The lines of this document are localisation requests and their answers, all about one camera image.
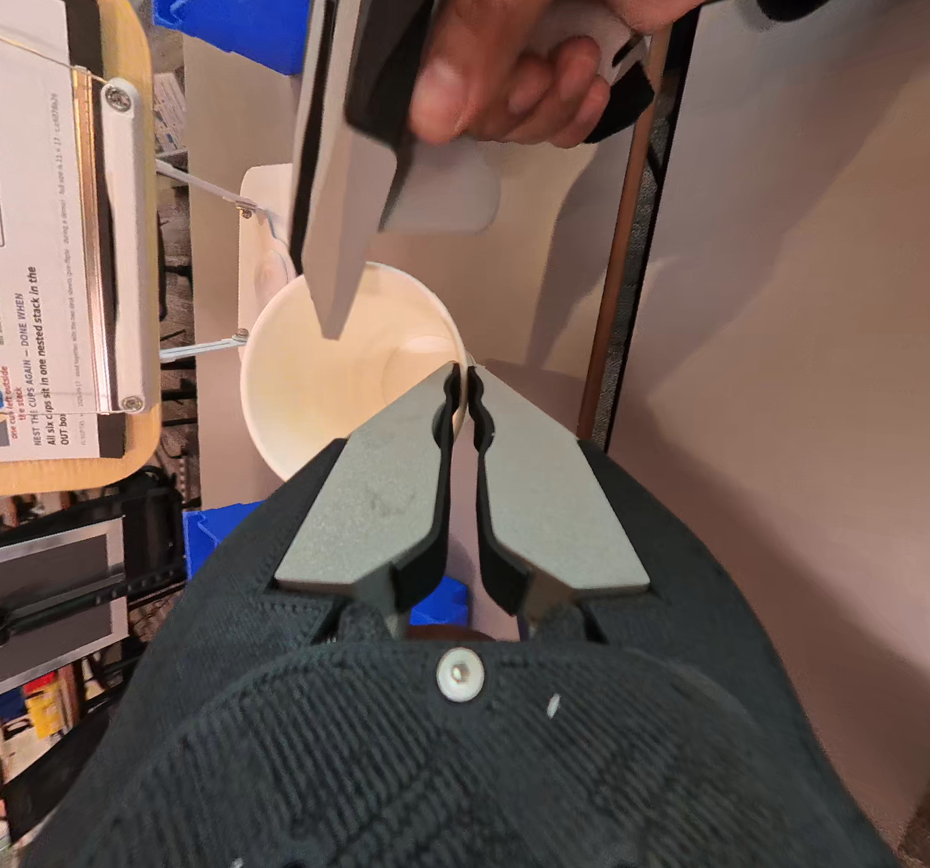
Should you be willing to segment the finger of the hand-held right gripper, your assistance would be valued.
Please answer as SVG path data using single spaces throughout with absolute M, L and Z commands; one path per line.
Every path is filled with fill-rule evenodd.
M 378 232 L 397 158 L 346 118 L 363 0 L 311 0 L 294 147 L 290 246 L 322 336 L 338 339 Z

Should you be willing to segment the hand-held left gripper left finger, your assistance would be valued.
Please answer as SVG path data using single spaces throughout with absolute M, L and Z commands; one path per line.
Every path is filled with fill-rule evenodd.
M 446 363 L 343 440 L 278 566 L 292 593 L 406 616 L 441 583 L 461 369 Z

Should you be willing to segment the person's right hand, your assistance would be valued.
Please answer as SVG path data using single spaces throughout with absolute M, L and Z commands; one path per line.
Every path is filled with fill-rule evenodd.
M 575 37 L 542 58 L 527 52 L 552 1 L 444 0 L 411 98 L 417 138 L 444 144 L 468 135 L 569 149 L 589 137 L 610 97 L 598 44 Z M 650 35 L 705 0 L 600 1 Z

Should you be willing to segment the white paper cup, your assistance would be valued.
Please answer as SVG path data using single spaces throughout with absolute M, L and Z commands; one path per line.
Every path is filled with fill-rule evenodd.
M 450 363 L 471 358 L 448 308 L 412 275 L 368 262 L 340 339 L 322 336 L 296 279 L 250 330 L 240 397 L 249 435 L 281 480 Z

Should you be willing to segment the black metal rack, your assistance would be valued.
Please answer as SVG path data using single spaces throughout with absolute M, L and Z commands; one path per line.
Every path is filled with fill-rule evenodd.
M 125 638 L 133 603 L 184 582 L 182 504 L 147 466 L 2 533 L 3 694 Z

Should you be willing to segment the printed instruction sheet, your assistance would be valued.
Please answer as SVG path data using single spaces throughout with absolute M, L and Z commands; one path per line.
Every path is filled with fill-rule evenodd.
M 3 463 L 101 455 L 63 0 L 1 0 Z

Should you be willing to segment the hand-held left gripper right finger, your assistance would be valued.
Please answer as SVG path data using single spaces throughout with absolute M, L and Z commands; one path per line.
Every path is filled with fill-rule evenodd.
M 484 367 L 471 367 L 482 585 L 509 616 L 647 591 L 650 578 L 580 441 Z

